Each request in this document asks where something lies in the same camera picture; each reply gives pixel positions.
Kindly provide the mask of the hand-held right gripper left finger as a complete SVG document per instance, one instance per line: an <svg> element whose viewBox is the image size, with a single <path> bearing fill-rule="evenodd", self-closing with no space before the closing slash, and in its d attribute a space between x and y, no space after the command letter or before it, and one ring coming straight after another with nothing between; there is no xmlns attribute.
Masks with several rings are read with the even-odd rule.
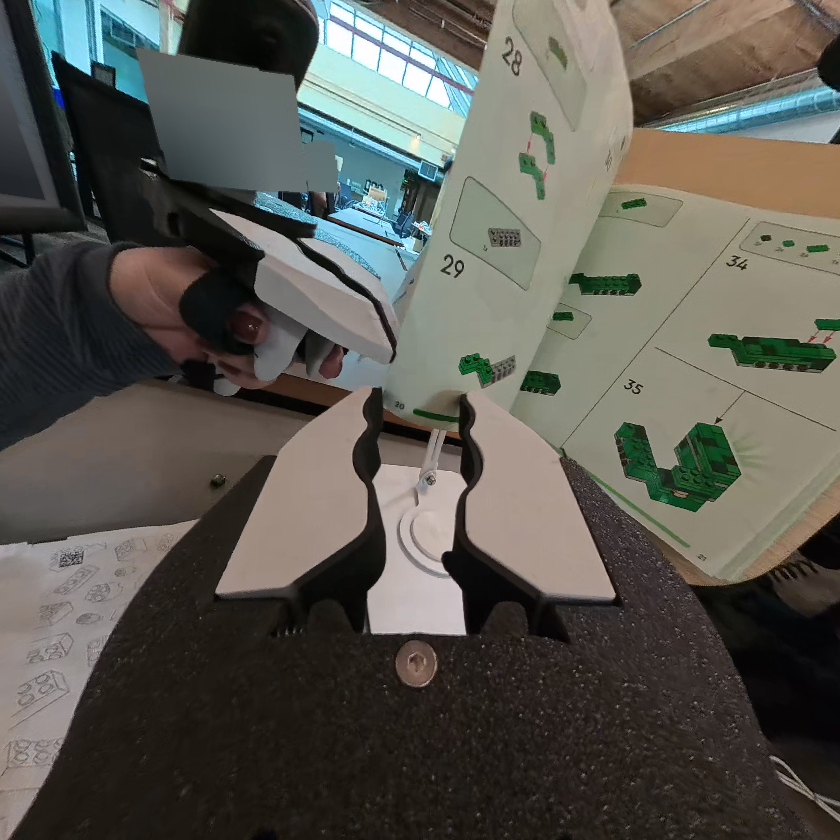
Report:
<svg viewBox="0 0 840 840"><path fill-rule="evenodd" d="M380 387L362 387L312 419L278 452L215 590L278 598L306 616L339 603L365 630L367 596L385 568L374 478L381 467Z"/></svg>

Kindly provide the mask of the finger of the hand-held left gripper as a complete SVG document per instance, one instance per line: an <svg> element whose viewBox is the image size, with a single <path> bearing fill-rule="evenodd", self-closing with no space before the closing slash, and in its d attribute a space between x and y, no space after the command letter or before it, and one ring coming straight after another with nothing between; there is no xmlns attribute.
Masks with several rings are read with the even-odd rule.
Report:
<svg viewBox="0 0 840 840"><path fill-rule="evenodd" d="M344 285L374 303L389 329L398 330L398 319L382 279L373 269L362 265L341 247L317 238L301 238L301 250L321 268L337 277Z"/></svg>
<svg viewBox="0 0 840 840"><path fill-rule="evenodd" d="M396 356L398 330L375 304L306 257L301 240L215 210L227 226L264 252L255 275L257 298L326 340L379 364Z"/></svg>

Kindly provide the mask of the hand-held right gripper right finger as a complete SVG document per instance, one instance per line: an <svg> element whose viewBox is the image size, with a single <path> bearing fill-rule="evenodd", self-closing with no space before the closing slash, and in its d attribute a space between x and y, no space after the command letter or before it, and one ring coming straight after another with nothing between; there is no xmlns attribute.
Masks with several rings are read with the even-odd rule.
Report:
<svg viewBox="0 0 840 840"><path fill-rule="evenodd" d="M465 629L502 603L529 631L562 631L563 606L616 606L617 594L562 458L482 394L459 399L465 490L444 568L462 594Z"/></svg>

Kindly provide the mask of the brick instruction booklet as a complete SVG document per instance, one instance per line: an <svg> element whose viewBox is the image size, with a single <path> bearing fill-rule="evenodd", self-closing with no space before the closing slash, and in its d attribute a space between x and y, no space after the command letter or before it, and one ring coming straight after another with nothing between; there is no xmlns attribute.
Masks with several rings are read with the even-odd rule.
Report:
<svg viewBox="0 0 840 840"><path fill-rule="evenodd" d="M703 578L838 513L838 149L633 130L606 2L499 2L385 404L476 391Z"/></svg>

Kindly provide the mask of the wooden book stand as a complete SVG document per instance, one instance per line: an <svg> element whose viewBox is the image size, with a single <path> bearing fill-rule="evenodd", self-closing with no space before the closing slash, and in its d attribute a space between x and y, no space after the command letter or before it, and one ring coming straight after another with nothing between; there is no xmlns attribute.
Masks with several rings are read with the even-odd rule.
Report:
<svg viewBox="0 0 840 840"><path fill-rule="evenodd" d="M502 600L617 603L571 461L719 584L756 576L838 512L838 147L640 130L564 289L529 325L479 259L547 256L472 175L454 231L396 300L385 396L465 426L377 477L388 534L378 635L463 636Z"/></svg>

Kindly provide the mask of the person's left forearm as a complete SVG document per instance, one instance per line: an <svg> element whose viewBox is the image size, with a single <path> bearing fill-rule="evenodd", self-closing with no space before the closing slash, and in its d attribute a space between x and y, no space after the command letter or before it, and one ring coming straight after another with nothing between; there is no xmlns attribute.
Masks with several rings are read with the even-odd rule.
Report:
<svg viewBox="0 0 840 840"><path fill-rule="evenodd" d="M1 449L94 398L180 372L112 296L112 262L136 248L57 246L2 277Z"/></svg>

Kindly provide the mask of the person's left hand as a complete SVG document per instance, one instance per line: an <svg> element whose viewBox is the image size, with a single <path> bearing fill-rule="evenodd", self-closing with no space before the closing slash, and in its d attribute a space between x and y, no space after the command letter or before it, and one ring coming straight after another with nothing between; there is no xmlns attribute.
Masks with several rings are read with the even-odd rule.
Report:
<svg viewBox="0 0 840 840"><path fill-rule="evenodd" d="M152 338L174 362L209 363L232 383L263 389L254 359L218 353L182 319L179 304L189 286L216 263L194 248L129 248L115 255L109 273L112 298L122 312Z"/></svg>

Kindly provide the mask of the black office chair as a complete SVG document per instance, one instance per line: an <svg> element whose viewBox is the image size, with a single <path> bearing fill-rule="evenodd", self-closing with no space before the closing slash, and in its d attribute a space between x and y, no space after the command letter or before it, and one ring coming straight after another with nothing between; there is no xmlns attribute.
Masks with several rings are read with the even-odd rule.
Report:
<svg viewBox="0 0 840 840"><path fill-rule="evenodd" d="M140 183L140 162L161 151L151 110L141 100L51 55L80 167L112 240L140 242L153 230Z"/></svg>

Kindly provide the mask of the grey computer monitor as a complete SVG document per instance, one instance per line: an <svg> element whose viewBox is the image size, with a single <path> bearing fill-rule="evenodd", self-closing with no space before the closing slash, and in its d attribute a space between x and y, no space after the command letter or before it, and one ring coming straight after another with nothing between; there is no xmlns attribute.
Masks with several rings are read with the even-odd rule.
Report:
<svg viewBox="0 0 840 840"><path fill-rule="evenodd" d="M85 226L32 7L2 1L1 232L76 232Z"/></svg>

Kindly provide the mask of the white printed paper bag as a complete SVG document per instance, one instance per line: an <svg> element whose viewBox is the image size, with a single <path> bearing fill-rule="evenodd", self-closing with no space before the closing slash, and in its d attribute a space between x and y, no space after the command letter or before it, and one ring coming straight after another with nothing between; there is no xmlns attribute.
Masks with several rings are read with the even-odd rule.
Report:
<svg viewBox="0 0 840 840"><path fill-rule="evenodd" d="M2 838L46 781L117 621L194 524L2 546Z"/></svg>

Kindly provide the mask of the silver ventilation duct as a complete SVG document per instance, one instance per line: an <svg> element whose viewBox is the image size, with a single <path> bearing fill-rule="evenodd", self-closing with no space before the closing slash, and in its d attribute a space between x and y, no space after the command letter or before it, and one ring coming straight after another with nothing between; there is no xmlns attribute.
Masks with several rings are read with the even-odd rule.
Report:
<svg viewBox="0 0 840 840"><path fill-rule="evenodd" d="M646 128L674 133L737 133L838 111L839 92L820 86L764 100L711 108L681 118L650 123Z"/></svg>

